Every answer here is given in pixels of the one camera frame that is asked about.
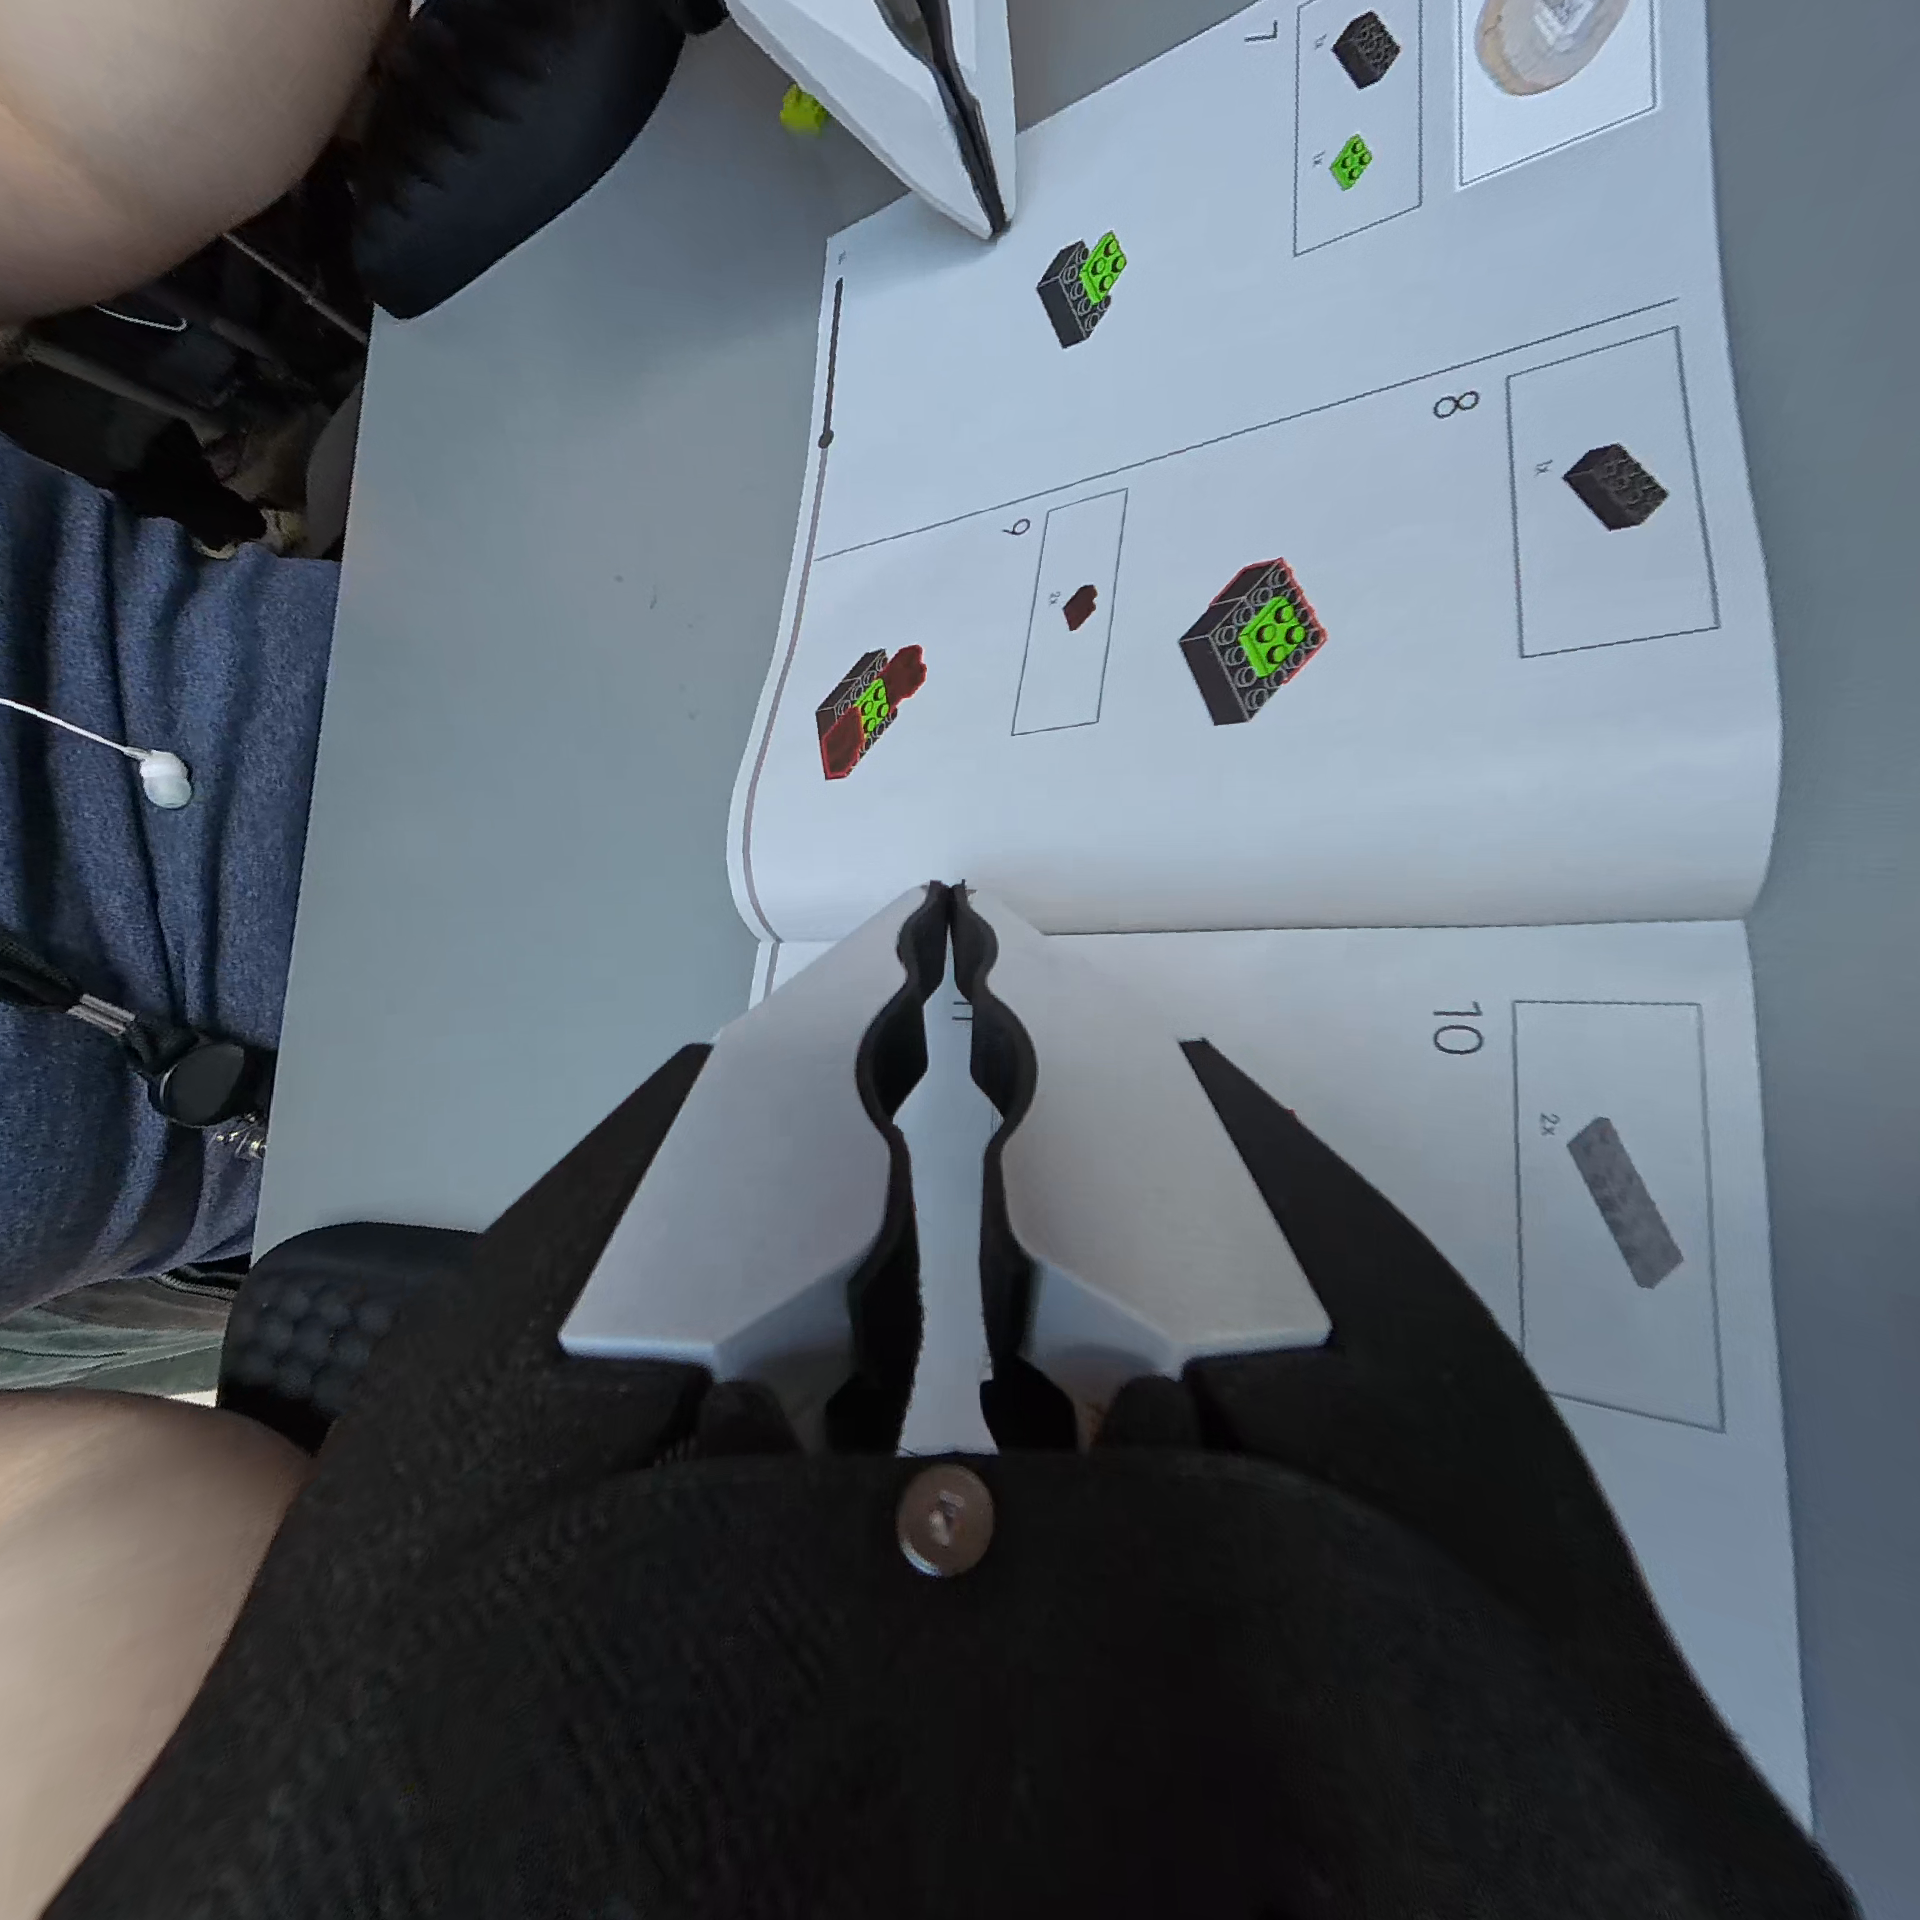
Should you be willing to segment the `building instruction booklet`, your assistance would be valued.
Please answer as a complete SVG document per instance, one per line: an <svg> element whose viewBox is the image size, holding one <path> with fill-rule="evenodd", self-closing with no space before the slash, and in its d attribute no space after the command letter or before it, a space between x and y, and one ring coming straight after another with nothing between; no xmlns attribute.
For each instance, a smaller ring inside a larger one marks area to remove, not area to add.
<svg viewBox="0 0 1920 1920"><path fill-rule="evenodd" d="M1813 1809L1701 3L1258 3L828 241L728 864L1078 934L1421 1223Z"/></svg>

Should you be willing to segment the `person's left forearm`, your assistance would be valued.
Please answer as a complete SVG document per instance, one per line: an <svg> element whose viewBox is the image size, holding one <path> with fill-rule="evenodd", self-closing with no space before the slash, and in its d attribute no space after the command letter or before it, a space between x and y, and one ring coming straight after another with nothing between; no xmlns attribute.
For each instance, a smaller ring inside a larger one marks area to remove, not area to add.
<svg viewBox="0 0 1920 1920"><path fill-rule="evenodd" d="M6 3L3 322L124 292L292 189L402 3Z"/></svg>

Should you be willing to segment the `person's right forearm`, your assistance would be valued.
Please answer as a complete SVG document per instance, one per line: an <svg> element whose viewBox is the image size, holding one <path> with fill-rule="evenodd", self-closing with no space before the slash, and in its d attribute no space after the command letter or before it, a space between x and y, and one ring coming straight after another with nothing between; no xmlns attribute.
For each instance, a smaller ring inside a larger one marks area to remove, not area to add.
<svg viewBox="0 0 1920 1920"><path fill-rule="evenodd" d="M6 1918L35 1918L142 1785L313 1467L232 1410L3 1395Z"/></svg>

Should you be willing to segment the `person's blue jeans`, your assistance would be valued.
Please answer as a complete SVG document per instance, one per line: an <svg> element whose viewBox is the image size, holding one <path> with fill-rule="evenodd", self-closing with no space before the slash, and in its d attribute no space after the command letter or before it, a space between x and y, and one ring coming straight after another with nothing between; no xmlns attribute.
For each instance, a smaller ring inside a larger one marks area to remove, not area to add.
<svg viewBox="0 0 1920 1920"><path fill-rule="evenodd" d="M3 442L3 926L86 994L274 1048L292 955L337 568L207 562L169 521ZM162 1121L128 1057L3 1006L3 1315L250 1252L259 1161Z"/></svg>

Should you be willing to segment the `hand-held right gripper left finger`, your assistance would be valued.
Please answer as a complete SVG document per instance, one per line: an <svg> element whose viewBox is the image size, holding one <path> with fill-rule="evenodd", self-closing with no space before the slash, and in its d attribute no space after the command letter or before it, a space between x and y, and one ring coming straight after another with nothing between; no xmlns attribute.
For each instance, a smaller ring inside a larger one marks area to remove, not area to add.
<svg viewBox="0 0 1920 1920"><path fill-rule="evenodd" d="M562 1344L767 1385L808 1445L894 1452L922 1356L898 1107L951 890L911 889L710 1042Z"/></svg>

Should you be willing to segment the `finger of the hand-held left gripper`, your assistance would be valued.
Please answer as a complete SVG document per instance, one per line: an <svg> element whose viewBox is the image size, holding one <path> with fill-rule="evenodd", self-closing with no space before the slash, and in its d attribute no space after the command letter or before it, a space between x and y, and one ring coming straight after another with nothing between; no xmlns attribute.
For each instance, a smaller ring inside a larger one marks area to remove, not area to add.
<svg viewBox="0 0 1920 1920"><path fill-rule="evenodd" d="M933 68L929 3L728 3L728 12L902 186L973 236L995 239Z"/></svg>
<svg viewBox="0 0 1920 1920"><path fill-rule="evenodd" d="M933 68L988 227L1014 214L1014 64L1005 3L929 3Z"/></svg>

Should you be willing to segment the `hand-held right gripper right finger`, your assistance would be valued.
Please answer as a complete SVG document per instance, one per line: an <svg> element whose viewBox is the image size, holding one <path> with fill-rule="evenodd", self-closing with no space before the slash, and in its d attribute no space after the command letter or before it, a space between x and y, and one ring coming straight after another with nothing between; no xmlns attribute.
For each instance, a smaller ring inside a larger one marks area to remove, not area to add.
<svg viewBox="0 0 1920 1920"><path fill-rule="evenodd" d="M1301 1262L1169 1021L976 889L951 890L983 1157L983 1414L995 1446L1074 1446L1143 1374L1322 1348Z"/></svg>

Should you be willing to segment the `black textured wrist pad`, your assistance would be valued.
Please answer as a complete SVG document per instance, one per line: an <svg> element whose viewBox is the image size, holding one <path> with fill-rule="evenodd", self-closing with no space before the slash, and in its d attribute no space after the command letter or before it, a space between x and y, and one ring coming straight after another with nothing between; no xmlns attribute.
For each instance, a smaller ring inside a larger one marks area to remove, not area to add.
<svg viewBox="0 0 1920 1920"><path fill-rule="evenodd" d="M352 254L418 317L559 218L635 140L709 3L420 3L370 89Z"/></svg>
<svg viewBox="0 0 1920 1920"><path fill-rule="evenodd" d="M236 1288L216 1405L319 1452L402 1308L464 1273L478 1233L382 1221L279 1243Z"/></svg>

